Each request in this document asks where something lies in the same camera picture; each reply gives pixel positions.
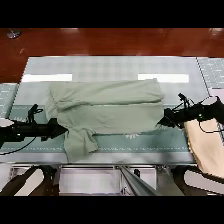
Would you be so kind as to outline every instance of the wooden floor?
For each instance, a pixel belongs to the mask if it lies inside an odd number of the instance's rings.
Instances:
[[[19,82],[30,56],[224,57],[224,28],[0,28],[0,82]]]

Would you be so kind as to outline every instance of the beige cloth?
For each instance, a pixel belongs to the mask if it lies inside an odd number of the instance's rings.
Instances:
[[[218,130],[215,119],[201,122],[205,131]],[[208,174],[224,178],[224,146],[218,132],[203,132],[197,120],[185,123],[190,149],[199,169]]]

